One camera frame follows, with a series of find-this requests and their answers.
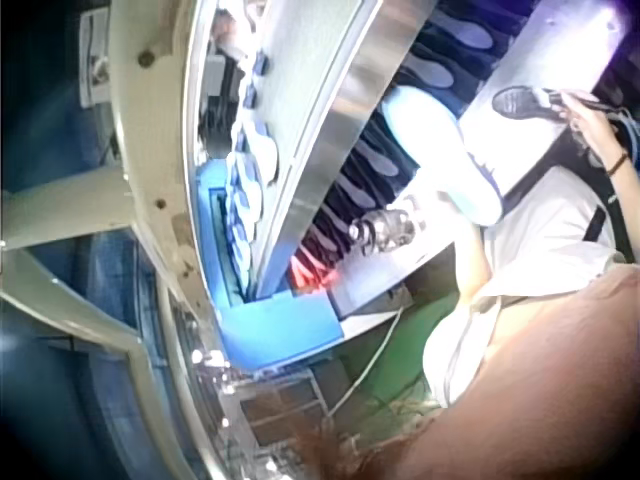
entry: hair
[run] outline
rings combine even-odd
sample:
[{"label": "hair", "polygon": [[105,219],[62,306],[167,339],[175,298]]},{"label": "hair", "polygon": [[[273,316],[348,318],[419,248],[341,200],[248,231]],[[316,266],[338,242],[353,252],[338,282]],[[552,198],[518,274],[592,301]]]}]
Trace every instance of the hair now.
[{"label": "hair", "polygon": [[293,450],[315,480],[387,480],[395,479],[394,470],[407,447],[431,424],[425,418],[416,428],[364,451],[358,451],[351,439],[341,438],[333,428],[323,425],[309,428],[303,420],[291,423]]}]

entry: cable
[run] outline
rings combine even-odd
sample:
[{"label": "cable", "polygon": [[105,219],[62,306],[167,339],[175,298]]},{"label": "cable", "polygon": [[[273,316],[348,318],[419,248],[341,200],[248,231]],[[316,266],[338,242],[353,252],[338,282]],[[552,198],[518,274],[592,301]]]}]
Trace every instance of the cable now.
[{"label": "cable", "polygon": [[387,335],[384,337],[384,340],[382,340],[382,343],[378,347],[378,350],[376,350],[376,353],[373,354],[373,356],[371,357],[371,360],[369,360],[369,364],[362,371],[358,379],[355,382],[353,382],[353,385],[351,385],[351,388],[349,388],[349,390],[347,390],[347,392],[342,396],[342,398],[338,400],[338,403],[336,403],[333,406],[333,408],[329,410],[329,413],[327,414],[329,418],[333,417],[336,414],[336,412],[347,402],[347,400],[349,400],[351,395],[353,395],[353,392],[356,391],[356,389],[364,381],[367,375],[369,375],[369,372],[373,368],[373,365],[376,363],[376,360],[378,360],[380,355],[382,355],[382,352],[387,347],[389,340],[391,340],[391,335],[393,334],[393,331],[396,329],[396,326],[400,321],[400,317],[402,316],[403,311],[404,311],[404,307],[400,307],[400,310],[398,310],[396,317],[393,319],[393,323],[389,327],[389,330],[387,330]]}]

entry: metal rail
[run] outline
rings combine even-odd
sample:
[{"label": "metal rail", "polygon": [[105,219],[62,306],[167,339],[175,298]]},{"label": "metal rail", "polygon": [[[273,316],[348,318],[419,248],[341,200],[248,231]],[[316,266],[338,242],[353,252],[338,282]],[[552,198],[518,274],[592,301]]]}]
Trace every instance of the metal rail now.
[{"label": "metal rail", "polygon": [[4,253],[0,298],[68,335],[124,353],[145,424],[167,468],[178,480],[196,480],[164,413],[149,353],[135,330],[63,285],[25,250]]}]

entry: stainless steel panel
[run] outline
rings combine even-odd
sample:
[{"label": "stainless steel panel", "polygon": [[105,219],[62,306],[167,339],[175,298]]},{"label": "stainless steel panel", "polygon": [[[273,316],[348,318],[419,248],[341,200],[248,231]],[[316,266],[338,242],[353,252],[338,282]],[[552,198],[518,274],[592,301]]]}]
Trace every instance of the stainless steel panel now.
[{"label": "stainless steel panel", "polygon": [[[460,120],[465,143],[479,163],[495,169],[506,194],[542,158],[563,130],[544,120],[509,121],[491,107],[511,85],[591,90],[627,31],[613,0],[542,0],[487,84]],[[331,296],[340,317],[352,314],[440,253],[452,241],[433,188],[416,177],[402,197],[421,198],[423,234],[406,247],[364,258],[353,252],[338,266]]]},{"label": "stainless steel panel", "polygon": [[[273,17],[265,14],[265,28],[271,31],[265,32],[263,44],[273,60],[273,71],[265,77],[264,85],[257,87],[263,101],[276,102],[278,108],[268,110],[260,105],[257,110],[272,128],[279,148],[280,171],[276,185],[265,192],[268,206],[258,225],[258,238],[253,246],[252,292],[258,298],[276,290],[313,216],[436,1],[365,0],[355,4],[340,0],[292,0],[271,3]],[[314,8],[326,15],[330,8],[336,13],[344,12],[345,4],[353,10],[346,18],[348,23],[344,32],[336,37],[333,29],[334,36],[322,37],[323,28],[328,27],[322,27],[311,15]],[[297,16],[287,9],[297,12]],[[331,22],[343,22],[344,15],[336,14]],[[291,19],[288,24],[283,21],[285,17]],[[284,25],[290,29],[286,35],[281,31]],[[272,54],[272,50],[282,48],[276,44],[276,38],[287,45],[295,45],[305,37],[307,44],[308,37],[316,39],[315,44],[302,52],[307,61],[316,50],[323,55],[326,53],[327,46],[322,45],[323,42],[337,42],[336,48],[329,57],[311,57],[312,64],[320,62],[318,65],[324,68],[321,62],[325,61],[326,68],[322,70],[321,85],[314,93],[312,103],[297,106],[298,109],[308,108],[307,113],[298,115],[294,109],[284,115],[283,109],[288,112],[295,106],[291,94],[298,90],[289,92],[282,85],[294,80],[307,87],[303,81],[307,77],[304,69],[293,61],[296,58],[299,61],[300,56],[279,56],[278,52]],[[269,87],[269,76],[276,75],[278,69],[283,69],[286,77],[282,77],[280,86],[273,81]],[[312,88],[318,87],[316,81],[311,82]]]},{"label": "stainless steel panel", "polygon": [[543,157],[564,130],[541,119],[511,121],[491,107],[511,85],[590,91],[628,29],[614,0],[543,0],[507,55],[460,119],[476,160],[493,170],[503,194]]}]

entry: metal frame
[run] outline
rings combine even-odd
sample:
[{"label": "metal frame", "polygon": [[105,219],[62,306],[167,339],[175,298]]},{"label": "metal frame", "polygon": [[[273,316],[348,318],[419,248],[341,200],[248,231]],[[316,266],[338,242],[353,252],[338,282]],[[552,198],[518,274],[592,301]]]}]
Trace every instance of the metal frame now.
[{"label": "metal frame", "polygon": [[[164,413],[149,353],[135,330],[63,285],[25,250],[5,252],[0,298],[68,335],[125,354],[140,410],[167,468],[176,479],[196,480]],[[225,476],[212,478],[223,480]]]},{"label": "metal frame", "polygon": [[207,468],[209,477],[212,480],[225,480],[227,476],[224,467],[222,466],[215,447],[211,443],[211,439],[202,423],[202,419],[198,414],[195,401],[191,394],[189,375],[187,372],[188,366],[185,362],[184,352],[180,346],[175,319],[171,311],[169,289],[158,275],[156,275],[156,291],[158,294],[158,312],[162,324],[165,347],[167,349],[169,369],[171,370],[173,383],[178,392],[182,412],[191,432],[191,438],[193,438],[198,453]]},{"label": "metal frame", "polygon": [[102,167],[7,196],[6,250],[125,228],[135,212],[119,167]]},{"label": "metal frame", "polygon": [[113,0],[109,67],[115,131],[136,210],[133,230],[213,349],[215,314],[196,251],[180,133],[190,41],[193,29],[204,28],[196,13],[211,6],[215,2]]},{"label": "metal frame", "polygon": [[[460,119],[469,151],[493,170],[503,195],[535,166],[565,127],[538,119],[507,120],[493,111],[493,96],[511,85],[591,90],[628,29],[620,8],[612,0],[542,0]],[[426,217],[425,230],[410,245],[371,257],[354,251],[339,264],[337,276],[344,280],[331,289],[338,316],[352,314],[402,282],[453,241],[434,191],[416,177],[397,200],[399,204],[413,195]]]}]

